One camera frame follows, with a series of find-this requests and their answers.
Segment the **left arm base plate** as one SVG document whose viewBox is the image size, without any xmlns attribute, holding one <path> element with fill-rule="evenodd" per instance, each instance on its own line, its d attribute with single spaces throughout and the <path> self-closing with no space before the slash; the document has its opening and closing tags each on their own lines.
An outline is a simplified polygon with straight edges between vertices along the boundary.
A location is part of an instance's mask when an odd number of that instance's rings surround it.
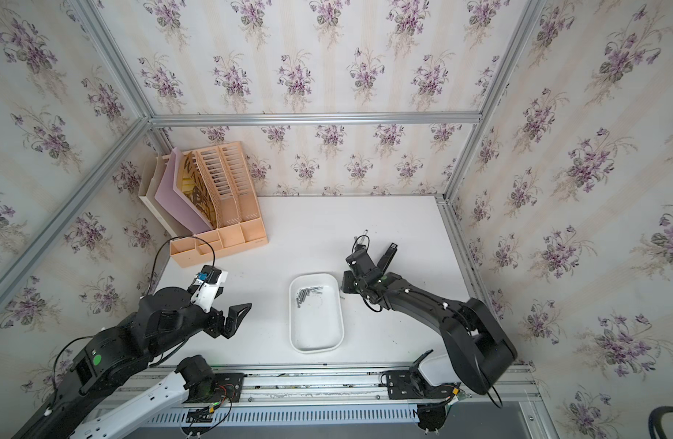
<svg viewBox="0 0 673 439">
<path fill-rule="evenodd" d="M 185 404 L 210 404 L 228 399 L 238 402 L 246 375 L 244 373 L 216 373 L 212 382 L 205 380 L 190 391 Z"/>
</svg>

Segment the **black stapler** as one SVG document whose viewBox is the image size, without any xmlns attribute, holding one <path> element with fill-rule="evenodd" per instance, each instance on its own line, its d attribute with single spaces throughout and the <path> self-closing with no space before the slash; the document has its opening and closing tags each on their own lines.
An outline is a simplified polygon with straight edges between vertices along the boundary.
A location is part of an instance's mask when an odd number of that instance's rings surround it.
<svg viewBox="0 0 673 439">
<path fill-rule="evenodd" d="M 386 252 L 384 252 L 384 254 L 380 257 L 380 260 L 378 261 L 378 268 L 383 272 L 387 272 L 397 252 L 397 243 L 391 243 Z"/>
</svg>

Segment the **aluminium mounting rail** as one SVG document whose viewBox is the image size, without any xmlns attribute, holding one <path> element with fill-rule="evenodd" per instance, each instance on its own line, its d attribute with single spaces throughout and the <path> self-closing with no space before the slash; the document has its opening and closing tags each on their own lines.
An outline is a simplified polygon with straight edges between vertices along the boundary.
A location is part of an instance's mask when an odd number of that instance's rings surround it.
<svg viewBox="0 0 673 439">
<path fill-rule="evenodd" d="M 439 402 L 447 397 L 452 389 L 443 387 L 440 396 L 420 398 L 419 395 L 407 395 L 408 398 L 391 400 L 396 391 L 395 384 L 390 385 L 386 371 L 408 369 L 405 363 L 392 364 L 356 364 L 336 367 L 288 367 L 288 366 L 226 366 L 213 367 L 217 374 L 239 373 L 244 376 L 239 390 L 239 401 L 234 408 L 297 406 L 297 405 L 338 405 L 338 404 L 427 404 Z M 159 367 L 140 372 L 127 381 L 111 397 L 98 406 L 112 409 L 131 400 L 157 384 L 165 375 L 173 371 L 172 367 Z M 495 391 L 489 393 L 496 402 L 541 402 L 541 390 L 527 367 L 513 366 L 494 384 Z"/>
</svg>

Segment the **beige folder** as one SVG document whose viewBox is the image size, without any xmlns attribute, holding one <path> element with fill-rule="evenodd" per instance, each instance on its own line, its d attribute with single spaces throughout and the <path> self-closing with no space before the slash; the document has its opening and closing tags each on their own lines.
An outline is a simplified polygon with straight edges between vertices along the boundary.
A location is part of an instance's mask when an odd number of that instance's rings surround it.
<svg viewBox="0 0 673 439">
<path fill-rule="evenodd" d="M 161 179 L 165 172 L 166 164 L 162 157 L 149 155 L 142 169 L 142 181 L 138 189 L 138 197 L 153 217 L 164 227 L 171 236 L 186 236 L 190 230 L 183 226 L 155 199 L 160 188 Z"/>
</svg>

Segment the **white plastic storage tray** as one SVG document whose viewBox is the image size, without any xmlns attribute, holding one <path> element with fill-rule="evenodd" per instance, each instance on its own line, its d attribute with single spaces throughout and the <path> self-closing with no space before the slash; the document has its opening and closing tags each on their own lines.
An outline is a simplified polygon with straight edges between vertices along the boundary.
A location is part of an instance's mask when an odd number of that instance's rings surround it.
<svg viewBox="0 0 673 439">
<path fill-rule="evenodd" d="M 321 285 L 323 294 L 309 296 L 301 308 L 296 296 L 301 288 Z M 345 338 L 340 287 L 332 274 L 305 274 L 289 287 L 290 342 L 302 354 L 328 352 L 340 347 Z"/>
</svg>

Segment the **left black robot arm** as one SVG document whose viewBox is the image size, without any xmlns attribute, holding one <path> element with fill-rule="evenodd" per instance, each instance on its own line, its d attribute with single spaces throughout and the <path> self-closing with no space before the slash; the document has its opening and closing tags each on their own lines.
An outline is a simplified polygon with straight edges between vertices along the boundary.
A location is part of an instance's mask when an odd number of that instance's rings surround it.
<svg viewBox="0 0 673 439">
<path fill-rule="evenodd" d="M 67 438 L 91 412 L 153 360 L 200 332 L 232 338 L 251 303 L 228 314 L 204 308 L 193 290 L 166 287 L 140 300 L 120 324 L 104 329 L 73 358 L 53 394 L 14 434 L 16 438 Z"/>
</svg>

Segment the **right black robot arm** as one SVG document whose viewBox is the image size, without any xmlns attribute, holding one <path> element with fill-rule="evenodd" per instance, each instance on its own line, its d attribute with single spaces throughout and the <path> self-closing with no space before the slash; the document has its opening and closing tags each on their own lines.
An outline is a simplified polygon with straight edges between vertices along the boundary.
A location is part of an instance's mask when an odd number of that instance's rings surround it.
<svg viewBox="0 0 673 439">
<path fill-rule="evenodd" d="M 484 302 L 447 299 L 389 272 L 397 253 L 393 243 L 377 263 L 367 246 L 356 244 L 345 261 L 343 287 L 365 303 L 402 313 L 439 334 L 460 382 L 474 393 L 489 393 L 517 360 L 517 349 Z"/>
</svg>

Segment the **pink folder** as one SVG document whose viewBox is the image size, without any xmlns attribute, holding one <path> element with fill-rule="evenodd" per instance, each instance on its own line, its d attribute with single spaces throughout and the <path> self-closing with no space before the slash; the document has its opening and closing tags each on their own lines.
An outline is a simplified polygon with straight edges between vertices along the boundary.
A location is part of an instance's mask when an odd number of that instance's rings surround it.
<svg viewBox="0 0 673 439">
<path fill-rule="evenodd" d="M 168 159 L 164 159 L 165 172 L 155 199 L 191 234 L 208 232 L 212 229 L 210 221 L 179 187 L 183 160 L 184 154 L 178 148 L 174 148 Z"/>
</svg>

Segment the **pile of silver screws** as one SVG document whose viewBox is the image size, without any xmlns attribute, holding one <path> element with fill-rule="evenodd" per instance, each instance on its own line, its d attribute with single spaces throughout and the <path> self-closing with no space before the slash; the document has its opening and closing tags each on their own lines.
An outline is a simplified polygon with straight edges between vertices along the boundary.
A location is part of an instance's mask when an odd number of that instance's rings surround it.
<svg viewBox="0 0 673 439">
<path fill-rule="evenodd" d="M 296 305 L 301 308 L 305 300 L 314 294 L 323 294 L 324 288 L 321 285 L 301 288 L 296 296 Z"/>
</svg>

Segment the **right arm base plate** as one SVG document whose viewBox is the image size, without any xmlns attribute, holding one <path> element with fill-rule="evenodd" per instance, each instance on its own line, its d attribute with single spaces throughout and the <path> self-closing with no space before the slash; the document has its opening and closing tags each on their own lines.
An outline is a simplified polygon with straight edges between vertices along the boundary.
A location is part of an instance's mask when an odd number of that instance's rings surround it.
<svg viewBox="0 0 673 439">
<path fill-rule="evenodd" d="M 445 400 L 459 393 L 460 383 L 431 385 L 417 371 L 393 369 L 380 374 L 389 400 Z"/>
</svg>

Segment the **beige desk file organizer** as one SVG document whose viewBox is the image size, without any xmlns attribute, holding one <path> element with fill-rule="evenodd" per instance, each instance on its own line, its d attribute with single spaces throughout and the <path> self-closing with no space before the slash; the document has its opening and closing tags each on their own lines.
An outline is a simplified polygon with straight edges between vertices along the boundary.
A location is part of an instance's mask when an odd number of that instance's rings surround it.
<svg viewBox="0 0 673 439">
<path fill-rule="evenodd" d="M 184 152 L 179 187 L 212 229 L 170 244 L 183 268 L 208 264 L 268 244 L 248 159 L 240 142 Z"/>
</svg>

